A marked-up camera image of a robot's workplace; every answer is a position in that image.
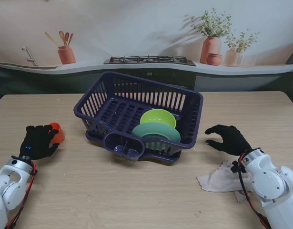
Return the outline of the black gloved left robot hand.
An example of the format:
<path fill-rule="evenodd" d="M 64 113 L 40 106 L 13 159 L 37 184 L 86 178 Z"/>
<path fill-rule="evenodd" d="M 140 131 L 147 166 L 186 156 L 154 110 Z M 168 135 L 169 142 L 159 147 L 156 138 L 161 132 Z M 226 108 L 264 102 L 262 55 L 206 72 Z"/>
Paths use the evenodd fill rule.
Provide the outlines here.
<path fill-rule="evenodd" d="M 59 143 L 51 145 L 51 141 L 58 133 L 51 125 L 27 126 L 19 157 L 28 156 L 31 160 L 39 160 L 52 156 Z"/>

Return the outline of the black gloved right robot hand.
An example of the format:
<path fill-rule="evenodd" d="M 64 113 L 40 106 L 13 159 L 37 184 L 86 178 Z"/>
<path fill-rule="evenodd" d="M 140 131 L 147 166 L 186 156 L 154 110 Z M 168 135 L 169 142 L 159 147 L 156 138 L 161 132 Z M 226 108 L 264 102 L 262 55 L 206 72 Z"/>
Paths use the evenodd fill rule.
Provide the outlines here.
<path fill-rule="evenodd" d="M 212 148 L 225 152 L 233 156 L 240 156 L 252 150 L 250 144 L 246 141 L 241 132 L 233 125 L 215 125 L 205 131 L 206 135 L 218 134 L 222 138 L 222 143 L 214 140 L 206 140 L 206 144 Z"/>

